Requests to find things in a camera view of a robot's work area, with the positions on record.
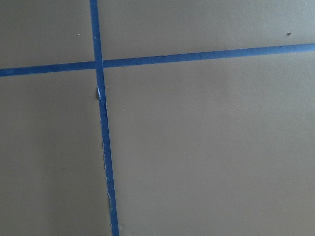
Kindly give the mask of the vertical blue tape strip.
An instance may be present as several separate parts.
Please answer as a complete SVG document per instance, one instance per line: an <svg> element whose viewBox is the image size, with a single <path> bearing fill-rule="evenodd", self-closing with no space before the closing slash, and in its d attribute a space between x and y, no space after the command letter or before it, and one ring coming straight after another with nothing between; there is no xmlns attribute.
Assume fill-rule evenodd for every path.
<svg viewBox="0 0 315 236"><path fill-rule="evenodd" d="M109 199L111 233L113 236L119 236L119 224L118 224L118 215L117 215L117 206L116 206L109 124L108 124L108 114L107 114L107 106L106 106L104 66L103 66L101 36L100 36L100 28L99 28L98 5L97 5L96 0L90 1L90 11L91 11L91 21L92 21L97 91L98 91L98 96L99 96L99 112L100 112L100 124L101 124L101 134L102 134L102 143L103 143L104 166L105 166L105 172L106 172L107 194L108 194L108 199Z"/></svg>

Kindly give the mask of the horizontal blue tape strip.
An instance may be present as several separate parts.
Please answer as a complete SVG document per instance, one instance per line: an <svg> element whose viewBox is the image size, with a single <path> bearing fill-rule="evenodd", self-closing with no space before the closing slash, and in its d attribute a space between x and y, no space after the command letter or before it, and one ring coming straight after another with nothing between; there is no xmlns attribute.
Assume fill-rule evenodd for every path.
<svg viewBox="0 0 315 236"><path fill-rule="evenodd" d="M209 60L209 59L224 59L224 58L238 58L238 57L252 57L275 54L290 54L313 52L315 45L309 44L295 44L295 45L281 45L270 47L244 48L232 50L219 50L210 52L184 53L149 57L136 57L125 59L108 59L101 61L101 57L97 56L95 61L62 63L39 65L29 67L15 67L5 68L0 70L1 77L30 75L30 74L44 74L54 72L79 71L100 68L114 68L114 67L128 67L138 65L163 64L173 62Z"/></svg>

